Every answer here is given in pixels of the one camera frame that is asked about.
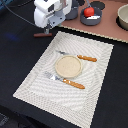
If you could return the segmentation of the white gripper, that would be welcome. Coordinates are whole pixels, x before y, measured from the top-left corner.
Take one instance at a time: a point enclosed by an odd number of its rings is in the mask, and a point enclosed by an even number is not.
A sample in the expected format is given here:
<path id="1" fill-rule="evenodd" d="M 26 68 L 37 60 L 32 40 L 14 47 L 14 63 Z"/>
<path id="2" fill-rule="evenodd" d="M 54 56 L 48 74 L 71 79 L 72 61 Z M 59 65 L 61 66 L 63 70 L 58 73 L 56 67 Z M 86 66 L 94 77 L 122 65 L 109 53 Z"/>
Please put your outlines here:
<path id="1" fill-rule="evenodd" d="M 71 11 L 71 0 L 35 0 L 34 5 L 34 21 L 41 28 L 61 24 Z"/>

